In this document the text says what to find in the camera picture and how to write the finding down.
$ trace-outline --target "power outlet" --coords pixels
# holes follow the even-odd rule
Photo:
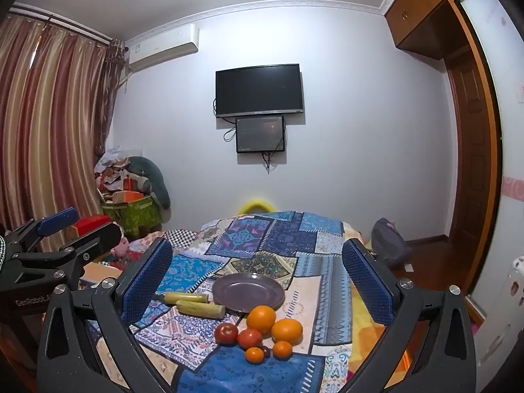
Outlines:
[[[515,86],[517,92],[517,100],[519,103],[524,103],[524,83],[517,84]]]

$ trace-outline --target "cable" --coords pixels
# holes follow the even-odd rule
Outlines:
[[[284,117],[282,117],[282,120],[284,121],[284,132],[283,132],[282,138],[279,140],[276,148],[274,148],[274,151],[271,152],[271,153],[270,152],[261,152],[260,153],[260,155],[262,155],[262,159],[264,160],[264,163],[266,164],[266,170],[267,170],[268,174],[269,174],[269,164],[271,163],[271,158],[273,158],[273,155],[277,151],[277,149],[280,146],[280,144],[282,143],[282,140],[287,140],[288,127],[286,125],[286,119]]]
[[[231,137],[229,137],[229,138],[226,139],[226,135],[229,134],[229,133],[231,133],[232,131],[234,131],[234,132],[233,132],[233,134],[231,135]],[[236,136],[236,126],[233,127],[233,128],[230,128],[228,131],[226,131],[226,132],[224,133],[224,142],[228,142],[228,143],[231,142],[231,141],[235,138],[235,136]]]
[[[214,99],[213,101],[213,114],[215,114],[215,117],[216,117],[216,98]],[[229,119],[226,119],[226,118],[222,118],[225,122],[228,122],[230,124],[235,124],[236,125],[236,122],[234,121],[230,121]]]

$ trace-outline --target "green box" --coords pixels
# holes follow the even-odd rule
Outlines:
[[[162,222],[160,210],[153,198],[145,198],[127,203],[106,203],[102,206],[104,214],[116,221],[122,228],[126,238],[139,238],[139,226],[151,229]]]

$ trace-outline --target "checkered cloth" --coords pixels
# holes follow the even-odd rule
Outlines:
[[[4,264],[4,257],[5,257],[5,241],[0,236],[0,271],[2,270],[2,265]]]
[[[164,234],[173,248],[189,248],[191,243],[196,239],[197,233],[185,231],[184,229],[169,229]]]

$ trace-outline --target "gray bag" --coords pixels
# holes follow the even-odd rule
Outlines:
[[[375,254],[388,267],[400,266],[411,253],[411,248],[400,236],[395,225],[386,218],[381,218],[373,226],[371,245]]]

